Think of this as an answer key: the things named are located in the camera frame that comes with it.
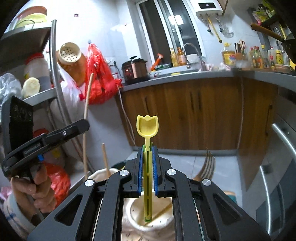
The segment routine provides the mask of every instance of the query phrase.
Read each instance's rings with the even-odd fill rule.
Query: red plastic bag
[[[57,205],[60,205],[69,194],[71,186],[70,177],[66,171],[59,165],[54,165],[44,162],[47,170],[47,175],[52,181],[51,188],[54,190],[54,196],[57,200]]]
[[[103,104],[117,93],[117,86],[122,87],[121,79],[114,79],[101,51],[95,44],[89,45],[86,57],[84,96],[86,96],[88,90],[91,73],[94,73],[94,79],[91,85],[89,104]]]

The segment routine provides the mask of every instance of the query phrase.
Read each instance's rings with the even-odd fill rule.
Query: digital display
[[[204,2],[204,3],[199,3],[198,5],[200,6],[201,9],[216,8],[213,2]]]

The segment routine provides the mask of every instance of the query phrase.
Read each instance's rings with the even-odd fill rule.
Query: scissors
[[[239,44],[240,44],[241,49],[242,49],[242,54],[244,55],[244,49],[246,48],[246,43],[243,40],[240,40]]]

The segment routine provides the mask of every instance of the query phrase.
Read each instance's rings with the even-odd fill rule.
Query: floor
[[[204,156],[176,156],[159,154],[160,157],[170,160],[172,168],[183,172],[188,178],[195,177],[205,161]],[[134,151],[127,159],[137,157]],[[212,181],[223,191],[236,194],[237,204],[242,207],[242,188],[239,176],[239,166],[236,156],[215,156],[216,168]]]

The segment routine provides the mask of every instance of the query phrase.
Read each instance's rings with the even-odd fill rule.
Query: yellow plastic utensil
[[[137,131],[145,138],[145,150],[143,150],[143,187],[144,187],[144,219],[152,221],[152,151],[150,151],[150,138],[158,132],[157,116],[137,117]]]

